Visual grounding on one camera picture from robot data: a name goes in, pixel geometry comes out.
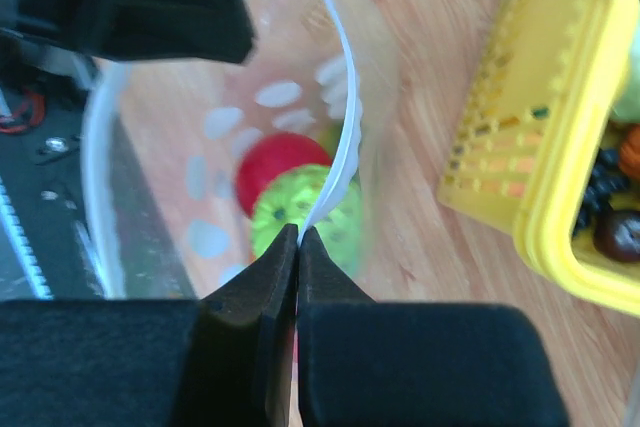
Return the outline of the red apple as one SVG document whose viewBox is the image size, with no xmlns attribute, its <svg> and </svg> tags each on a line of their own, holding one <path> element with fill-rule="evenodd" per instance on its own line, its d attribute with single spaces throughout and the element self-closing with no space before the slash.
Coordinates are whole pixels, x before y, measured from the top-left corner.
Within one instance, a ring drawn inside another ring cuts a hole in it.
<svg viewBox="0 0 640 427">
<path fill-rule="evenodd" d="M 330 155 L 310 137 L 291 132 L 268 135 L 246 151 L 236 169 L 236 200 L 243 213 L 251 217 L 260 195 L 281 174 L 305 165 L 331 163 Z"/>
</svg>

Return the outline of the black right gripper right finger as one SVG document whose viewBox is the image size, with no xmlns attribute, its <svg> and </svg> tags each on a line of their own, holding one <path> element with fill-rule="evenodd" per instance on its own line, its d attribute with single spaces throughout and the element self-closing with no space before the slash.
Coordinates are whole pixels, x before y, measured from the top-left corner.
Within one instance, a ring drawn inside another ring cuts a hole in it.
<svg viewBox="0 0 640 427">
<path fill-rule="evenodd" d="M 503 304 L 383 302 L 299 250 L 299 410 L 307 426 L 566 426 L 529 318 Z"/>
</svg>

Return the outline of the clear polka dot zip bag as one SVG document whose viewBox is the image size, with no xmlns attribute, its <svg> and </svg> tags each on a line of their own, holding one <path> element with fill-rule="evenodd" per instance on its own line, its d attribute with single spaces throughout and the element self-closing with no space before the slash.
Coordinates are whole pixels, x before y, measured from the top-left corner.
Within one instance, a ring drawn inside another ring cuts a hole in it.
<svg viewBox="0 0 640 427">
<path fill-rule="evenodd" d="M 82 124 L 84 205 L 102 297 L 205 296 L 262 255 L 286 223 L 315 227 L 358 277 L 373 261 L 398 49 L 374 0 L 245 0 L 256 33 L 238 65 L 109 62 Z M 247 217 L 236 169 L 280 132 L 330 166 L 277 177 Z"/>
</svg>

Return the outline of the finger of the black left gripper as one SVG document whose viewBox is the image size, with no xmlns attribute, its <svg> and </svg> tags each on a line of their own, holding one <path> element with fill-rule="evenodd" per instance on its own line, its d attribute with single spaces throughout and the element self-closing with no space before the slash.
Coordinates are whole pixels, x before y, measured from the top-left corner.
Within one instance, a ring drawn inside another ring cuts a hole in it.
<svg viewBox="0 0 640 427">
<path fill-rule="evenodd" d="M 14 34 L 115 61 L 240 64 L 254 41 L 243 0 L 14 0 Z"/>
</svg>

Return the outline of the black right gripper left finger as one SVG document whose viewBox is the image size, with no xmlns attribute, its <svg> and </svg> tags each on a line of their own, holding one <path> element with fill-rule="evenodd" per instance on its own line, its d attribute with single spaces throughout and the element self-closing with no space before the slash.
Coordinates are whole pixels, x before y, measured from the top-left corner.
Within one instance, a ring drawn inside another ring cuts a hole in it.
<svg viewBox="0 0 640 427">
<path fill-rule="evenodd" d="M 204 299 L 1 306 L 5 426 L 285 426 L 297 230 Z"/>
</svg>

